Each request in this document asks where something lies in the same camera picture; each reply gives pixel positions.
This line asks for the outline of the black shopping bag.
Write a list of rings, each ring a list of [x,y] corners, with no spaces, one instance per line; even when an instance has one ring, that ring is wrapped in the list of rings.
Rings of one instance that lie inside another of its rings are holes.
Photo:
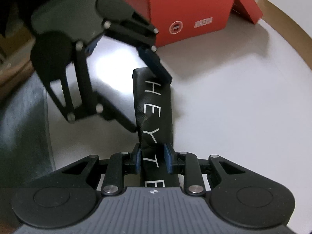
[[[168,173],[166,166],[165,147],[173,144],[171,87],[149,68],[134,69],[132,78],[141,185],[179,186],[178,175]]]

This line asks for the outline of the red cardboard shoe box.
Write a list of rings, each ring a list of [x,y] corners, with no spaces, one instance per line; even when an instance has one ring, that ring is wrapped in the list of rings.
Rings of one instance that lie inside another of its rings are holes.
[[[256,24],[263,16],[255,0],[124,0],[158,29],[163,47],[226,27],[232,12]]]

